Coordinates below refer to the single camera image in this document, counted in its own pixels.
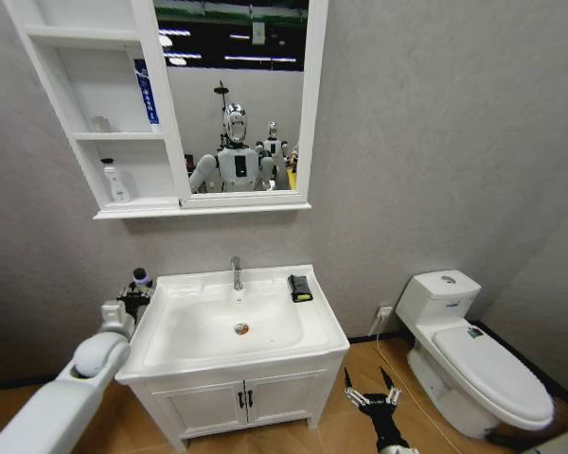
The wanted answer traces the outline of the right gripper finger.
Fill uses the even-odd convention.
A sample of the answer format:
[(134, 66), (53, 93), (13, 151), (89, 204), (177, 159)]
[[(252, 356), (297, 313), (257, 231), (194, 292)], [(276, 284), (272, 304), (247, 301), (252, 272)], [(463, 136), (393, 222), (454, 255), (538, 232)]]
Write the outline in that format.
[(386, 403), (388, 405), (397, 405), (399, 397), (401, 395), (401, 389), (397, 388), (394, 385), (393, 379), (388, 373), (385, 372), (385, 370), (382, 367), (380, 367), (380, 372), (382, 374), (382, 378), (387, 389), (387, 396), (385, 399)]
[(351, 378), (348, 374), (347, 368), (345, 368), (344, 371), (345, 371), (344, 392), (346, 398), (357, 408), (363, 407), (365, 405), (365, 397), (352, 386)]

